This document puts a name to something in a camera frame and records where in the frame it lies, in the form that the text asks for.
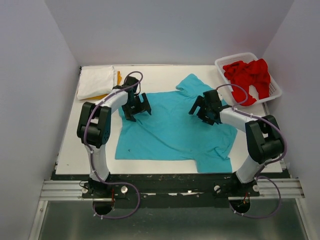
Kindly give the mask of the teal t shirt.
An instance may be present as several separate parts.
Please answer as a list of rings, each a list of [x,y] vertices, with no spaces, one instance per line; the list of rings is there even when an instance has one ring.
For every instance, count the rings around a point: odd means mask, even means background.
[[[147,93],[151,114],[135,115],[126,120],[115,159],[117,160],[194,160],[199,173],[230,173],[230,151],[237,129],[228,124],[209,125],[189,111],[202,93],[211,90],[196,75],[189,74],[175,91]]]

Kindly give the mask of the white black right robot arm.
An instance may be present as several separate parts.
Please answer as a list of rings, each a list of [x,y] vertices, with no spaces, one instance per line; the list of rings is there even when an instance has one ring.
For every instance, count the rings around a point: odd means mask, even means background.
[[[236,180],[230,183],[230,191],[241,196],[265,166],[280,161],[287,153],[287,142],[274,116],[257,116],[223,105],[217,90],[209,90],[197,96],[189,114],[197,112],[203,122],[227,124],[246,135],[248,157],[233,174]]]

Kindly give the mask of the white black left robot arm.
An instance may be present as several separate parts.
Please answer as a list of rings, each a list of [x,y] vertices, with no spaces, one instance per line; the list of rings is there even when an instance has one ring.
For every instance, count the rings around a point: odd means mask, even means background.
[[[142,75],[140,79],[127,75],[123,84],[113,87],[107,96],[82,105],[76,134],[88,154],[89,178],[96,181],[93,191],[101,198],[107,197],[111,191],[111,185],[106,182],[110,174],[106,144],[111,134],[112,114],[122,109],[125,119],[131,122],[136,121],[136,114],[152,114],[147,95],[139,92],[142,79]]]

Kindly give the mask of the folded yellow t shirt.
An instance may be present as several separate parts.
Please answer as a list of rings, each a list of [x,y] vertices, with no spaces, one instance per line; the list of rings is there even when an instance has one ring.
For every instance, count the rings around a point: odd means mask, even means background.
[[[117,85],[119,85],[121,82],[122,82],[122,74],[121,74],[121,72],[120,71],[117,71],[117,75],[116,75],[116,83],[117,83]],[[95,97],[95,99],[97,99],[97,100],[101,100],[101,99],[103,99],[103,98],[105,98],[106,96],[108,96],[110,93],[105,93],[105,94],[102,94],[102,95],[98,95],[98,96],[96,96]]]

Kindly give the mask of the folded white t shirt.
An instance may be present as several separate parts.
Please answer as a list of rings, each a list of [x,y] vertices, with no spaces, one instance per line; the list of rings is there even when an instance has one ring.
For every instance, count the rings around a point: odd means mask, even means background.
[[[79,75],[77,99],[85,100],[109,94],[117,84],[118,76],[111,66],[83,66]]]

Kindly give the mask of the red t shirt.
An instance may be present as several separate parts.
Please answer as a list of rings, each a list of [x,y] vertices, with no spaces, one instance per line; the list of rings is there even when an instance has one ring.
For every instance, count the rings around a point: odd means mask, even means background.
[[[259,99],[270,96],[271,77],[264,59],[253,60],[249,63],[239,60],[224,65],[222,69],[224,70],[224,76],[232,84],[233,98],[242,106],[251,106],[257,101],[249,94],[250,86],[256,89]]]

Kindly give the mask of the white plastic basket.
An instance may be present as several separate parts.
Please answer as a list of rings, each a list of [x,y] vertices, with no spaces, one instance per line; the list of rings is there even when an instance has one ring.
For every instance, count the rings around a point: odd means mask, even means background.
[[[215,60],[214,64],[221,75],[223,81],[226,84],[230,84],[230,81],[224,76],[225,70],[223,69],[224,66],[233,64],[234,62],[237,61],[243,61],[244,63],[250,63],[252,61],[257,61],[258,58],[255,54],[251,52],[243,52],[243,53],[238,53],[238,54],[233,54],[233,55],[228,55],[224,56],[221,58],[218,58]],[[271,100],[274,100],[282,95],[282,90],[279,87],[279,85],[276,83],[274,78],[270,75],[270,84],[269,84],[269,97],[266,98],[260,98],[258,91],[254,86],[249,87],[249,94],[256,99],[256,104],[262,104]]]

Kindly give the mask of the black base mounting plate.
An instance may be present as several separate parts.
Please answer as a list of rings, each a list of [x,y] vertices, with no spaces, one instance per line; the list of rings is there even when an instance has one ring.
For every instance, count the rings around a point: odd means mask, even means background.
[[[82,198],[119,209],[227,208],[231,199],[260,195],[255,180],[240,183],[232,173],[110,174],[106,181],[86,182]]]

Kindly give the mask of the aluminium frame rail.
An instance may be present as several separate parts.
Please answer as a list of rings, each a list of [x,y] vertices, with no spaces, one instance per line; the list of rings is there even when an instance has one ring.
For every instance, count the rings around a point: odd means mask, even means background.
[[[296,178],[259,177],[259,196],[228,207],[116,208],[84,199],[84,176],[42,185],[32,240],[308,240]]]

